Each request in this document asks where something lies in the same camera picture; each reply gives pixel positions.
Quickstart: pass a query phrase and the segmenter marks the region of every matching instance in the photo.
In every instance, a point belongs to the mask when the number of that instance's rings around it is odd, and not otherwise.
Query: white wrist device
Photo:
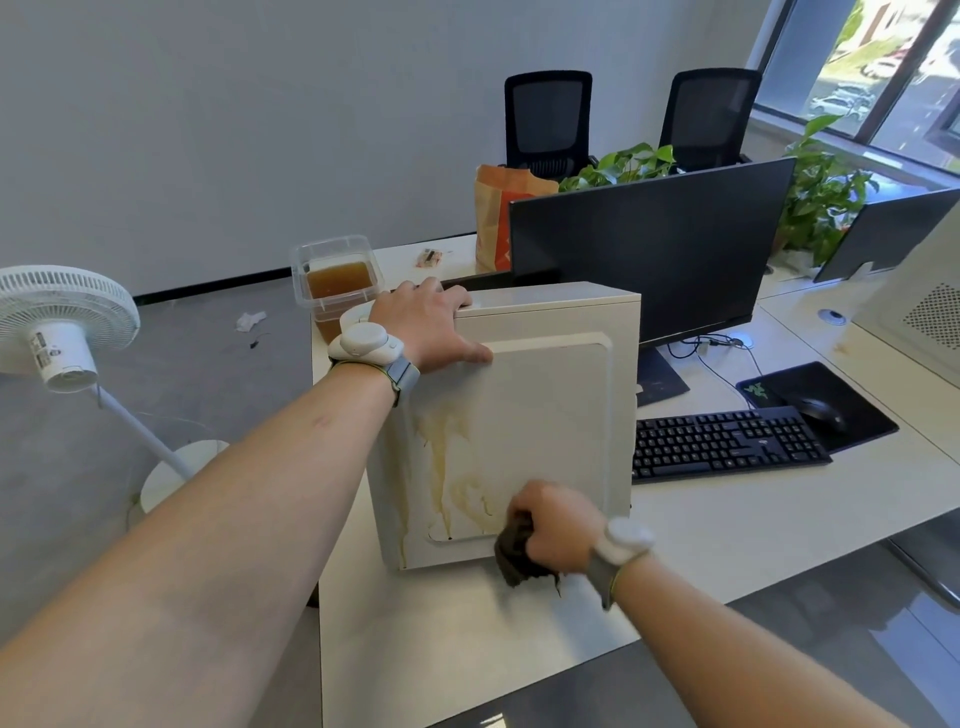
[[[600,594],[605,610],[613,606],[613,584],[627,564],[653,548],[656,539],[649,528],[628,518],[614,518],[590,550],[587,579]]]
[[[356,361],[381,370],[394,385],[394,407],[406,399],[420,379],[420,370],[403,355],[403,342],[380,324],[354,324],[330,342],[326,352],[334,366]]]

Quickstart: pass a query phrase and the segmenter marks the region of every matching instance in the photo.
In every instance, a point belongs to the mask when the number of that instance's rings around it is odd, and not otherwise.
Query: fan pole
[[[183,458],[161,443],[156,435],[137,420],[126,407],[115,400],[110,392],[99,385],[89,387],[86,389],[86,392],[89,393],[101,407],[108,409],[129,425],[143,444],[146,445],[154,455],[160,458],[160,460],[173,468],[174,473],[183,478],[183,482],[186,482],[195,475],[190,466],[183,462]]]

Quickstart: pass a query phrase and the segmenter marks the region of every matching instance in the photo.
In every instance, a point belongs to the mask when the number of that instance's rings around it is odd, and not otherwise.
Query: window
[[[757,105],[960,174],[960,0],[787,0]]]

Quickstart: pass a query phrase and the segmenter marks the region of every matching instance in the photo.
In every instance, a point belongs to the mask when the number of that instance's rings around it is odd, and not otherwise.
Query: mesh chair back
[[[660,146],[673,144],[677,165],[686,171],[737,164],[761,79],[746,68],[678,73]]]
[[[562,179],[587,165],[590,93],[585,71],[538,71],[504,84],[507,166]]]

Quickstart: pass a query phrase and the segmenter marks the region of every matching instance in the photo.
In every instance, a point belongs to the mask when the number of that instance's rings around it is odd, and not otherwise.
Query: black monitor
[[[875,271],[900,265],[957,201],[960,189],[944,189],[865,205],[814,280],[848,279],[864,263]]]
[[[511,203],[516,285],[588,280],[643,296],[640,343],[745,324],[795,160]]]

